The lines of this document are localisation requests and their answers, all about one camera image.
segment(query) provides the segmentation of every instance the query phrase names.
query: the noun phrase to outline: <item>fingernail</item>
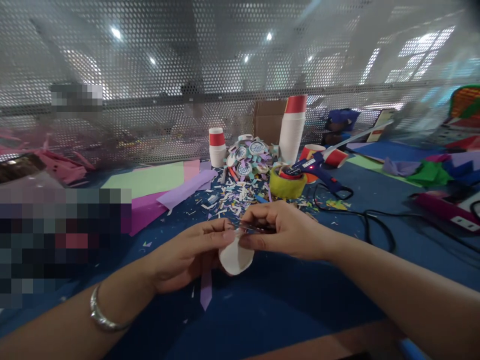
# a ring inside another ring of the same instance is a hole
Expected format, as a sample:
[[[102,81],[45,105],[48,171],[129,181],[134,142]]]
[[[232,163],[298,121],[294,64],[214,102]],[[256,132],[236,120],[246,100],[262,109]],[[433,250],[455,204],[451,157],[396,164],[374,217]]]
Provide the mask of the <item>fingernail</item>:
[[[223,233],[223,239],[228,242],[232,243],[235,240],[235,231],[227,230]]]
[[[240,245],[242,248],[250,249],[252,247],[252,240],[250,239],[250,236],[242,236],[238,241],[238,245]]]

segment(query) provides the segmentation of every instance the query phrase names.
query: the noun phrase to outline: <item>left hand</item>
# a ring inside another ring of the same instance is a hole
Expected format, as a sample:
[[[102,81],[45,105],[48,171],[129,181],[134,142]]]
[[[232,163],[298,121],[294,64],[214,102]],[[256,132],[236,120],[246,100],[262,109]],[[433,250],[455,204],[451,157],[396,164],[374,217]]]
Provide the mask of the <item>left hand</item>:
[[[218,249],[235,239],[230,220],[198,223],[159,246],[142,261],[147,276],[159,294],[179,290],[210,270],[218,259]]]

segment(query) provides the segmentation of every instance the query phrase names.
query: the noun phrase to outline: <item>yellow tape roll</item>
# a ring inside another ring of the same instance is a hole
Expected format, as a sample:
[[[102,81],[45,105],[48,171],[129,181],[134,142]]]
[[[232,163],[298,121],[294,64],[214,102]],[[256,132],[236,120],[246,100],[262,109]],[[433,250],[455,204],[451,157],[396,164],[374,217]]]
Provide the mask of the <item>yellow tape roll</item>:
[[[289,180],[279,176],[281,166],[276,166],[270,171],[270,192],[283,199],[298,199],[304,191],[307,183],[307,176],[302,174],[302,177],[297,180]]]

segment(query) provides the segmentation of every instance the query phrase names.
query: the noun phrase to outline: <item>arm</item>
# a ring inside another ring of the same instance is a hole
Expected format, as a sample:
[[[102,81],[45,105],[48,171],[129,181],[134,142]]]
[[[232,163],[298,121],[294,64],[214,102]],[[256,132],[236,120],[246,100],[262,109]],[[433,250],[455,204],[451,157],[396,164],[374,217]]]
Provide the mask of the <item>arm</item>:
[[[480,357],[480,293],[386,251],[322,226],[283,201],[250,206],[242,220],[277,234],[240,245],[336,265],[434,359]]]
[[[212,267],[216,249],[234,240],[232,228],[226,219],[197,224],[114,272],[98,290],[97,303],[103,315],[117,324],[130,322],[155,294],[186,286]],[[2,359],[103,358],[127,330],[105,332],[90,318],[95,286],[2,338]]]

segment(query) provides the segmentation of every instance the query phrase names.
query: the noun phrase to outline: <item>green paper scrap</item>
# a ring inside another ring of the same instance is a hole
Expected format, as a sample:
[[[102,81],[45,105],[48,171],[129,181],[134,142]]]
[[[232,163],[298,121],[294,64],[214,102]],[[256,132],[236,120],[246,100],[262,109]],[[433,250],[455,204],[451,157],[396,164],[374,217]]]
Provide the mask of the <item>green paper scrap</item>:
[[[131,198],[172,190],[184,183],[183,161],[111,176],[102,189],[131,189]]]
[[[402,177],[402,176],[394,176],[392,174],[389,174],[385,171],[382,170],[383,168],[383,164],[382,163],[379,163],[377,161],[374,161],[374,160],[371,160],[367,157],[364,157],[364,156],[354,156],[354,157],[351,157],[347,160],[347,162],[349,163],[352,163],[352,164],[355,164],[355,165],[358,165],[359,167],[362,167],[362,168],[365,168],[367,170],[372,170],[376,173],[379,173],[379,174],[382,174],[382,175],[385,175],[389,178],[393,178],[393,179],[396,179],[396,180],[399,180],[401,182],[404,182],[404,183],[407,183],[407,184],[410,184],[410,185],[413,185],[413,186],[416,186],[418,188],[421,188],[422,186],[417,184],[417,183],[414,183],[412,181],[409,181],[407,177]]]
[[[432,187],[437,185],[446,185],[453,177],[444,170],[441,162],[421,161],[421,166],[417,172],[406,178],[423,187]]]

